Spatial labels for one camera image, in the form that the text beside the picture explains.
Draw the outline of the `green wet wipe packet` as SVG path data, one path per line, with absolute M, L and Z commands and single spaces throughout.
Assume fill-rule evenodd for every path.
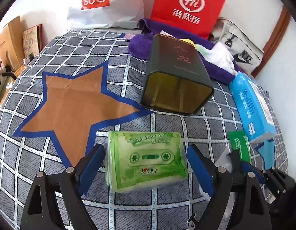
M 228 133 L 228 139 L 233 150 L 239 151 L 241 161 L 251 163 L 250 144 L 244 131 L 231 131 Z

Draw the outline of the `green cassette tissue pack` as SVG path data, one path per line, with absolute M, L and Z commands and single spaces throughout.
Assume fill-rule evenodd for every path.
M 113 192 L 165 186 L 187 178 L 187 159 L 178 132 L 110 131 L 105 178 Z

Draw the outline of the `white cotton glove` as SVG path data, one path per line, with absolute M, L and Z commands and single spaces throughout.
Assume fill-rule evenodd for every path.
M 235 76 L 238 74 L 233 64 L 233 56 L 221 42 L 217 42 L 211 50 L 199 44 L 195 44 L 195 49 L 204 57 L 206 61 L 224 69 L 230 74 Z

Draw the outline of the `yellow adidas pouch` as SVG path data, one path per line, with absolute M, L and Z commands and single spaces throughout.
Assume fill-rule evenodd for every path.
M 195 43 L 192 40 L 190 40 L 190 39 L 181 39 L 181 40 L 184 41 L 184 42 L 187 42 L 187 43 L 191 44 L 194 47 L 196 47 Z

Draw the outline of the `blue tissue pack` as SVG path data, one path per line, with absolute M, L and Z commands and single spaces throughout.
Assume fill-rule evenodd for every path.
M 271 112 L 253 80 L 239 72 L 228 87 L 249 142 L 260 144 L 273 138 L 276 129 Z

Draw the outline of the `grey checked bed sheet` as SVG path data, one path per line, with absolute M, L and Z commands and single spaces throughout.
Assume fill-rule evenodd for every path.
M 0 229 L 284 229 L 284 211 L 254 173 L 236 174 L 231 131 L 244 131 L 228 85 L 210 77 L 214 94 L 194 115 L 141 104 L 148 60 L 128 51 L 133 35 L 72 30 L 52 39 L 15 78 L 0 108 Z M 287 174 L 285 146 L 269 94 L 259 87 L 276 134 L 250 144 L 251 165 Z M 187 178 L 116 193 L 105 158 L 87 195 L 76 165 L 110 131 L 178 132 L 185 154 L 195 144 L 216 167 L 205 193 L 187 159 Z

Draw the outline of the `dark green tea tin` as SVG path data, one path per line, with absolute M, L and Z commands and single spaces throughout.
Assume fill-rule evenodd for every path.
M 181 39 L 154 35 L 141 104 L 156 111 L 194 115 L 213 94 L 195 47 Z

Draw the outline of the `grey Nike waist bag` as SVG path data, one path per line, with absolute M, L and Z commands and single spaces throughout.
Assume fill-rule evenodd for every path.
M 209 40 L 221 42 L 233 56 L 237 65 L 251 74 L 263 59 L 264 51 L 255 45 L 246 34 L 232 21 L 219 18 L 210 33 Z

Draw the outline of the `purple towel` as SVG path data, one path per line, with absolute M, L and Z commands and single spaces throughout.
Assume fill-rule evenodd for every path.
M 161 22 L 157 22 L 151 19 L 143 18 L 139 20 L 139 28 L 142 30 L 142 33 L 135 35 L 128 45 L 129 53 L 142 60 L 148 60 L 151 55 L 152 49 L 152 40 L 153 36 L 156 34 L 160 34 L 161 30 L 171 34 L 176 39 L 190 39 L 195 44 L 199 44 L 204 46 L 205 48 L 211 50 L 214 43 L 209 40 L 202 38 L 198 35 L 195 35 L 191 32 L 182 30 L 180 28 L 170 26 Z M 235 78 L 235 75 L 230 74 L 229 72 L 221 69 L 220 67 L 206 61 L 204 57 L 198 52 L 209 76 L 220 82 L 225 84 L 229 84 Z M 241 68 L 237 65 L 235 60 L 233 60 L 233 64 L 235 66 L 235 70 L 239 73 L 241 72 Z

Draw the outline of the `framed picture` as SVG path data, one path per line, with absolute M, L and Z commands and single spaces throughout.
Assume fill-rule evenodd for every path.
M 42 24 L 35 25 L 22 32 L 23 52 L 25 57 L 31 53 L 37 56 L 43 48 L 42 44 Z

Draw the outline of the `red Haidilao paper bag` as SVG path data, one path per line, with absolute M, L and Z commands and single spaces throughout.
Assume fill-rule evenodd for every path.
M 150 19 L 207 39 L 225 0 L 154 0 Z

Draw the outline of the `white Miniso plastic bag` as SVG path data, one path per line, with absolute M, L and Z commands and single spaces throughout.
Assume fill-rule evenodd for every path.
M 72 29 L 135 29 L 144 17 L 143 0 L 68 0 Z

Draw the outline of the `brown wooden door frame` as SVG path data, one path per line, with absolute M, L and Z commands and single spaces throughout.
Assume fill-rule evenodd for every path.
M 267 43 L 263 48 L 264 55 L 263 55 L 262 61 L 260 65 L 251 73 L 253 77 L 256 77 L 262 71 L 262 69 L 265 67 L 267 62 L 270 60 L 270 58 L 278 48 L 284 34 L 286 33 L 290 19 L 291 19 L 291 14 L 288 8 L 285 5 L 283 5 L 281 14 L 275 25 L 275 28 L 272 31 L 272 34 L 269 40 L 267 41 Z

